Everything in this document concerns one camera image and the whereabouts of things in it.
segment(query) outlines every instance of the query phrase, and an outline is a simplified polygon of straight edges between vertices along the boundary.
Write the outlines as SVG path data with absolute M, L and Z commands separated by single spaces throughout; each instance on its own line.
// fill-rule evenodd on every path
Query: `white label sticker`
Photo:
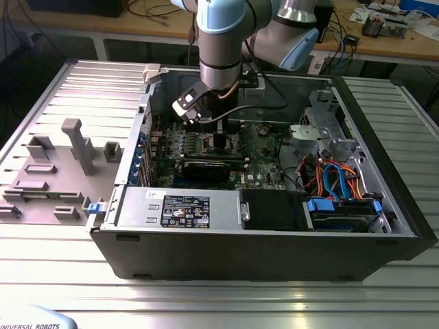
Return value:
M 163 199 L 165 195 L 166 195 L 166 191 L 155 191 L 155 190 L 146 191 L 147 199 Z

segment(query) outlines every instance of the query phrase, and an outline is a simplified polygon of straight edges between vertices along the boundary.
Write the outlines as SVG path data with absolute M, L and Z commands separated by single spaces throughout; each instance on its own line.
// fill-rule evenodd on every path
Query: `lab workbench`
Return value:
M 167 3 L 169 2 L 163 0 L 148 0 L 147 2 L 150 7 Z M 340 17 L 340 23 L 346 28 L 347 33 L 360 37 L 360 42 L 353 56 L 354 59 L 413 65 L 439 65 L 439 42 L 413 31 L 408 31 L 405 38 L 364 37 L 361 35 L 362 25 L 348 20 L 351 12 L 360 4 L 356 0 L 335 0 L 333 3 L 335 11 Z M 24 5 L 32 20 L 47 34 L 91 38 L 98 60 L 109 60 L 105 40 L 188 44 L 187 36 L 191 26 L 191 13 L 185 11 L 168 15 L 167 26 L 165 26 L 127 11 L 115 19 L 81 14 L 33 12 L 25 3 Z M 157 12 L 168 12 L 172 9 L 177 9 L 177 7 L 169 6 L 165 9 L 161 8 L 163 11 L 159 9 Z M 134 3 L 132 10 L 143 13 L 145 11 L 143 1 Z M 32 46 L 32 41 L 26 36 L 39 31 L 17 6 L 16 0 L 10 0 L 9 16 L 14 29 L 23 33 L 22 40 L 29 41 L 29 46 Z M 323 60 L 334 56 L 338 48 L 339 45 L 333 34 L 327 32 L 323 43 L 316 44 L 311 52 L 313 61 L 308 73 L 319 74 Z
M 0 151 L 0 190 L 26 161 L 33 135 L 69 145 L 60 129 L 67 117 L 82 120 L 84 137 L 94 146 L 117 140 L 124 148 L 144 93 L 143 68 L 64 65 Z M 389 80 L 346 83 L 437 234 L 438 127 Z M 410 262 L 390 263 L 362 283 L 122 280 L 84 226 L 18 220 L 0 224 L 0 300 L 57 310 L 82 329 L 433 328 L 439 320 L 438 251 L 435 246 Z

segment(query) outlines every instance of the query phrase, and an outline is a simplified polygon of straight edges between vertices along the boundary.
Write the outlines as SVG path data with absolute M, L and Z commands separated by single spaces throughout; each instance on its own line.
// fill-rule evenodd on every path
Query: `wooden table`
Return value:
M 335 12 L 340 18 L 340 23 L 346 28 L 348 34 L 359 37 L 357 51 L 354 59 L 375 62 L 391 62 L 399 64 L 439 65 L 439 42 L 427 38 L 415 31 L 409 30 L 405 38 L 391 38 L 380 36 L 369 38 L 361 34 L 360 23 L 350 22 L 349 18 L 355 8 L 360 4 L 356 0 L 333 0 Z M 313 62 L 309 73 L 318 74 L 325 58 L 333 56 L 339 45 L 332 32 L 327 32 L 323 43 L 316 44 L 313 52 Z
M 16 1 L 10 0 L 9 8 L 10 19 L 15 30 L 27 33 L 38 32 L 29 23 Z M 333 2 L 335 3 L 336 12 L 339 15 L 341 24 L 345 26 L 349 34 L 360 37 L 354 59 L 401 64 L 439 65 L 439 42 L 413 31 L 408 31 L 404 39 L 384 36 L 378 38 L 362 36 L 362 25 L 348 21 L 350 11 L 358 8 L 359 3 L 356 0 L 334 0 Z M 187 44 L 187 34 L 191 24 L 191 14 L 185 11 L 170 14 L 169 26 L 164 26 L 126 11 L 119 18 L 114 19 L 81 14 L 32 12 L 28 9 L 25 0 L 21 0 L 21 3 L 27 8 L 31 18 L 44 32 L 93 39 L 99 60 L 108 60 L 108 53 L 104 42 L 106 39 L 185 45 Z M 149 6 L 163 5 L 169 3 L 169 0 L 147 0 L 147 3 Z M 168 12 L 173 9 L 176 9 L 176 7 L 170 5 L 169 7 L 157 8 L 155 12 Z M 135 3 L 132 6 L 132 10 L 138 13 L 145 13 L 143 0 Z M 323 60 L 333 56 L 338 47 L 332 33 L 327 32 L 324 42 L 317 44 L 311 52 L 313 61 L 309 73 L 319 74 Z

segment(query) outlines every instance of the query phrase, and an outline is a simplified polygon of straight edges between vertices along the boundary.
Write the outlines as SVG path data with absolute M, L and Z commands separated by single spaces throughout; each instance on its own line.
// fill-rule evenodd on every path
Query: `wire bundle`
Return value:
M 309 163 L 305 158 L 296 172 L 300 175 L 305 165 Z M 315 177 L 303 187 L 303 189 L 317 197 L 326 197 L 327 199 L 340 200 L 340 196 L 335 192 L 340 186 L 343 199 L 363 199 L 359 188 L 361 175 L 352 170 L 348 165 L 332 159 L 316 159 L 314 162 Z M 330 186 L 330 173 L 336 173 L 337 178 Z

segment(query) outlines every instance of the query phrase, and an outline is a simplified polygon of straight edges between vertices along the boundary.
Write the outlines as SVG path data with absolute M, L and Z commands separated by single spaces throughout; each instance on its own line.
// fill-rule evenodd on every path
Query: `yellow cable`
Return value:
M 363 199 L 363 196 L 361 195 L 361 192 L 359 191 L 359 179 L 357 178 L 357 192 L 360 199 Z

